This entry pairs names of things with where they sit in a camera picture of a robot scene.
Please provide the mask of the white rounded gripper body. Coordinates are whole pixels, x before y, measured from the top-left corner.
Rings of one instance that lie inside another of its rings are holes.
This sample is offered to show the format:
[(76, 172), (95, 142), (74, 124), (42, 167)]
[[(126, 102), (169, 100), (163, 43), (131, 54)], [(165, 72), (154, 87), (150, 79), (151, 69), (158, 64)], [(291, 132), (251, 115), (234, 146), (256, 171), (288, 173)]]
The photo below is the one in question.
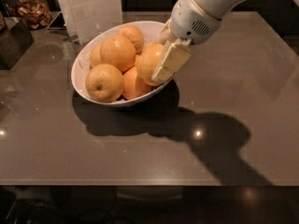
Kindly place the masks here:
[(194, 44), (206, 42), (221, 26), (195, 0), (177, 0), (170, 17), (170, 30), (177, 38)]

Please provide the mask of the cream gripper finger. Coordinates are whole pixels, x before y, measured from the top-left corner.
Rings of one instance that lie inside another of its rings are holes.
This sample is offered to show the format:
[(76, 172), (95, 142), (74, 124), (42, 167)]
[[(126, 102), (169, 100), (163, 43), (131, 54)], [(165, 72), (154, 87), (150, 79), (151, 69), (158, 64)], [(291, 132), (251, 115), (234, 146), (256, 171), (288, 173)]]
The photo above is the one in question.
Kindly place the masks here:
[(171, 20), (168, 20), (160, 33), (156, 36), (154, 43), (164, 45), (167, 41), (174, 42), (177, 37), (173, 34), (171, 30)]
[(180, 38), (174, 42), (167, 41), (151, 79), (157, 84), (168, 81), (190, 59), (190, 43), (190, 39)]

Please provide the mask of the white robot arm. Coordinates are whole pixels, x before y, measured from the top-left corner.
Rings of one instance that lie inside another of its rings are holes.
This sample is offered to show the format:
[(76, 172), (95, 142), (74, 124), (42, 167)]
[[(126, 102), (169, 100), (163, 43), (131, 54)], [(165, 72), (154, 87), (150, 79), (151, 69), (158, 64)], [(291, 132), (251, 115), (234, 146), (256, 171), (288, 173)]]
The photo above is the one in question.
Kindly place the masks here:
[(164, 46), (151, 79), (166, 82), (206, 42), (233, 9), (258, 12), (281, 35), (298, 30), (298, 0), (177, 0), (155, 42)]

